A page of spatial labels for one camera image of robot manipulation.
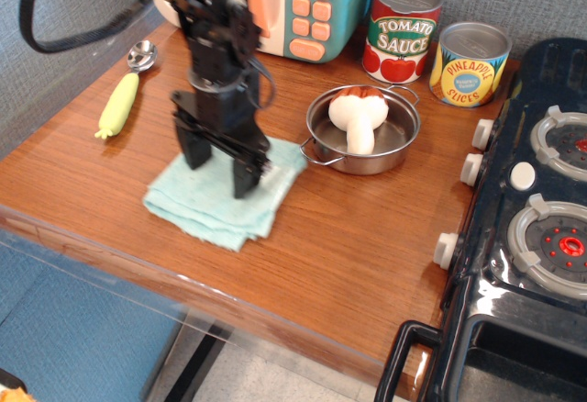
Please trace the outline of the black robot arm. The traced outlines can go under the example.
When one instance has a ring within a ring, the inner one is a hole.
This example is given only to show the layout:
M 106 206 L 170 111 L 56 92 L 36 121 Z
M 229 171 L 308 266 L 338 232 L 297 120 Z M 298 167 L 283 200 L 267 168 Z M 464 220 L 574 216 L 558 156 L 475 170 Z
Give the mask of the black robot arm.
M 270 143 L 256 122 L 260 77 L 255 56 L 260 28 L 248 0 L 163 0 L 177 13 L 192 55 L 192 92 L 176 91 L 178 141 L 191 169 L 219 150 L 233 160 L 236 198 L 259 183 L 269 162 Z

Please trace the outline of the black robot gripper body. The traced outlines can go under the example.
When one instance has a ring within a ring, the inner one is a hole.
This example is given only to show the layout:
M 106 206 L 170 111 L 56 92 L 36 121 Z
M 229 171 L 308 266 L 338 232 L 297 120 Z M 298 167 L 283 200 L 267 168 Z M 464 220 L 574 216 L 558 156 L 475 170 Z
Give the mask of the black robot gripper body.
M 210 90 L 175 91 L 172 101 L 174 121 L 199 127 L 212 149 L 217 148 L 234 160 L 256 160 L 264 172 L 270 144 L 255 118 L 260 102 L 258 78 Z

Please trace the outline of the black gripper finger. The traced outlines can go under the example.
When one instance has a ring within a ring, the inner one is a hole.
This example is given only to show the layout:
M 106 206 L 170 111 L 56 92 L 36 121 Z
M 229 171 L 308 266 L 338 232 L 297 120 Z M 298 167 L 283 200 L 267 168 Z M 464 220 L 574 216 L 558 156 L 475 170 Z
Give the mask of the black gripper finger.
M 190 126 L 176 119 L 176 133 L 188 166 L 195 170 L 204 165 L 212 156 L 212 146 L 197 126 Z
M 234 197 L 244 198 L 255 188 L 262 175 L 262 164 L 256 160 L 235 159 L 233 161 Z

